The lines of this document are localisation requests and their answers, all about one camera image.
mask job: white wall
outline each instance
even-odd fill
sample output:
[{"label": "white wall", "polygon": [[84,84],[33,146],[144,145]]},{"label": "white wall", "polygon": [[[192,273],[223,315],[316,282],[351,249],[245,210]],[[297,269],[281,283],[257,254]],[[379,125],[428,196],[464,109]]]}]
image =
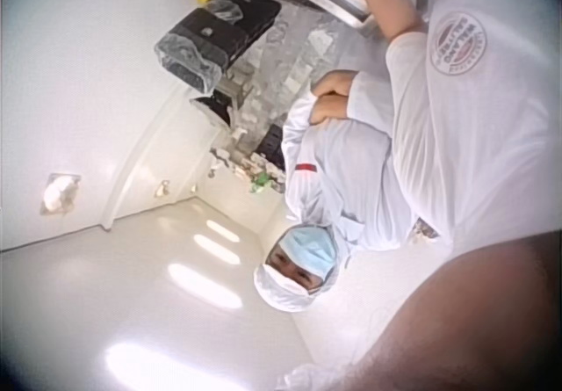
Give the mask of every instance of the white wall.
[{"label": "white wall", "polygon": [[250,193],[249,181],[237,177],[223,168],[215,177],[206,174],[199,181],[198,196],[245,228],[259,234],[267,225],[283,195],[265,188],[260,193]]},{"label": "white wall", "polygon": [[[211,218],[241,237],[227,242]],[[241,265],[202,251],[204,232]],[[197,199],[2,255],[3,354],[42,390],[122,389],[105,365],[118,343],[135,343],[248,391],[272,389],[279,374],[310,356],[293,319],[266,306],[252,284],[257,237]],[[243,308],[218,309],[178,288],[171,263],[186,264],[238,293]]]},{"label": "white wall", "polygon": [[[200,177],[199,165],[205,164],[220,129],[189,99],[181,99],[177,107],[137,162],[119,203],[118,217],[175,203],[180,196],[190,197],[191,186]],[[169,195],[156,198],[155,191],[163,180],[169,180]]]},{"label": "white wall", "polygon": [[[104,214],[111,226],[116,214],[152,207],[153,185],[132,181],[143,162],[129,157],[142,159],[137,145],[151,146],[154,132],[163,138],[155,145],[162,157],[155,150],[148,158],[156,179],[180,178],[183,172],[171,171],[197,163],[192,150],[212,132],[205,119],[186,112],[169,137],[153,123],[170,112],[170,95],[186,88],[160,67],[153,47],[195,6],[195,0],[2,0],[3,249],[96,225]],[[76,209],[41,217],[53,172],[82,176]],[[125,199],[131,183],[139,194]],[[121,201],[126,207],[119,210]]]}]

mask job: blue face mask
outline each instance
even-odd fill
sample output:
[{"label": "blue face mask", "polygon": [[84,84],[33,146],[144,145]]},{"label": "blue face mask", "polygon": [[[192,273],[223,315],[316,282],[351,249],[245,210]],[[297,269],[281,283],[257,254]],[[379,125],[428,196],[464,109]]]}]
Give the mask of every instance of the blue face mask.
[{"label": "blue face mask", "polygon": [[291,228],[285,233],[279,246],[293,263],[323,280],[335,266],[334,241],[324,228]]}]

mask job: plastic wrap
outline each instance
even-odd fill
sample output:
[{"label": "plastic wrap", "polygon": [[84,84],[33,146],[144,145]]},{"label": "plastic wrap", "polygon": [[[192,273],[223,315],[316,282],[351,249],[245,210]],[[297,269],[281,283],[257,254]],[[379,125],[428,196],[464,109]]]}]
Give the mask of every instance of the plastic wrap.
[{"label": "plastic wrap", "polygon": [[302,365],[277,380],[275,391],[336,391],[351,365]]},{"label": "plastic wrap", "polygon": [[229,24],[235,24],[244,18],[240,6],[230,0],[209,0],[203,4],[203,9]]},{"label": "plastic wrap", "polygon": [[156,44],[155,52],[164,68],[173,72],[173,67],[179,65],[198,76],[202,87],[197,89],[203,94],[210,94],[222,77],[220,66],[203,58],[193,41],[181,35],[167,33]]}]

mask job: hand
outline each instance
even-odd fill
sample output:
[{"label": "hand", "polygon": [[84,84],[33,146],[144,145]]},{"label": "hand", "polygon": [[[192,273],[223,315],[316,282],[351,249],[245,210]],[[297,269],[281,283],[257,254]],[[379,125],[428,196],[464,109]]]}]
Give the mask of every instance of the hand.
[{"label": "hand", "polygon": [[341,95],[325,95],[314,103],[310,124],[319,125],[326,119],[346,119],[348,98]]},{"label": "hand", "polygon": [[312,88],[316,97],[329,94],[337,94],[343,97],[349,96],[349,90],[353,79],[357,75],[355,70],[332,70],[322,77]]},{"label": "hand", "polygon": [[321,122],[328,118],[328,115],[324,111],[323,106],[318,105],[319,101],[319,99],[316,100],[316,104],[313,107],[313,112],[310,113],[310,124],[313,126],[319,125]]}]

